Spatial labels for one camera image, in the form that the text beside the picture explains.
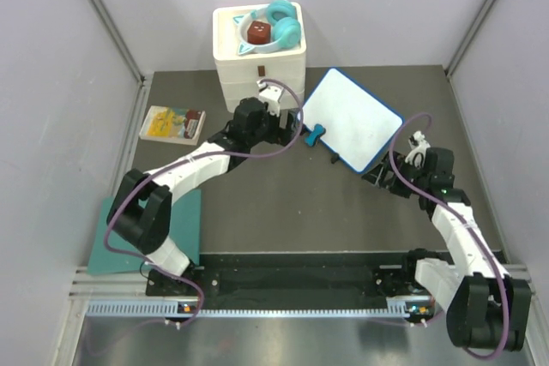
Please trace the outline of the blue-framed whiteboard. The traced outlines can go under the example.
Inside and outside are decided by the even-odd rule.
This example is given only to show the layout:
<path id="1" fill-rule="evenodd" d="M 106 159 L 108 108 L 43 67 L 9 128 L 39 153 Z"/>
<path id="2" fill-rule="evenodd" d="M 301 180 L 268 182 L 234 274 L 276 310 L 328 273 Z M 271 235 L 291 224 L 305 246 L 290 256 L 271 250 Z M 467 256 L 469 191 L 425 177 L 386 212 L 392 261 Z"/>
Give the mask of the blue-framed whiteboard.
<path id="1" fill-rule="evenodd" d="M 372 167 L 404 117 L 343 71 L 329 69 L 304 103 L 304 126 L 357 173 Z"/>

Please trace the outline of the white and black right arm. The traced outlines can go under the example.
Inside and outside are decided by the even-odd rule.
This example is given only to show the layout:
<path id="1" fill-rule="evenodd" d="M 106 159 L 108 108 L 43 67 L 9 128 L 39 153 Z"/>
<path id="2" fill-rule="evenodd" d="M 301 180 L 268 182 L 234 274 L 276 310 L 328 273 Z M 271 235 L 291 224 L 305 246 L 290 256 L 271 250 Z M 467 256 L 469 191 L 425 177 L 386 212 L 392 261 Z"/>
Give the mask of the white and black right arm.
<path id="1" fill-rule="evenodd" d="M 419 207 L 446 243 L 451 263 L 436 253 L 407 254 L 400 275 L 413 294 L 429 291 L 446 315 L 450 341 L 464 349 L 519 351 L 526 337 L 532 291 L 511 277 L 489 250 L 467 194 L 455 187 L 454 154 L 440 147 L 404 156 L 386 153 L 364 174 L 393 195 L 416 194 Z"/>

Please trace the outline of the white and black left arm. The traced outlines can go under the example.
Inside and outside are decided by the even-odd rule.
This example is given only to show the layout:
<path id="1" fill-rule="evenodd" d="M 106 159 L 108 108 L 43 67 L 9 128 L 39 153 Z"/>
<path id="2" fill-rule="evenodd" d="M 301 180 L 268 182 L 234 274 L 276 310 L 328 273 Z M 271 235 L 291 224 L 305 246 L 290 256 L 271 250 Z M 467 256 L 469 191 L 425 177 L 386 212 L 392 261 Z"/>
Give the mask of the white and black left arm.
<path id="1" fill-rule="evenodd" d="M 165 276 L 174 293 L 189 292 L 195 275 L 189 258 L 170 237 L 172 205 L 209 179 L 224 175 L 246 159 L 286 151 L 299 138 L 303 109 L 281 116 L 258 98 L 243 99 L 224 128 L 193 152 L 159 169 L 128 171 L 114 198 L 106 223 L 106 249 L 142 258 Z"/>

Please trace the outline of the blue heart-shaped eraser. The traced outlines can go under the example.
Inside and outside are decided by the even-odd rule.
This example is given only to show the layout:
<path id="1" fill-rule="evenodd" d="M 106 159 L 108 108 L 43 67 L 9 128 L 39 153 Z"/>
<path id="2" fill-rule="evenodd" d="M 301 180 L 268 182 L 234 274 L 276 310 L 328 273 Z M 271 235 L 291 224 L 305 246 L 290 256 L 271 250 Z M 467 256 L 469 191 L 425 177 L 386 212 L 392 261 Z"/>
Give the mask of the blue heart-shaped eraser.
<path id="1" fill-rule="evenodd" d="M 314 147 L 325 133 L 326 129 L 321 124 L 317 123 L 306 136 L 305 144 L 309 147 Z"/>

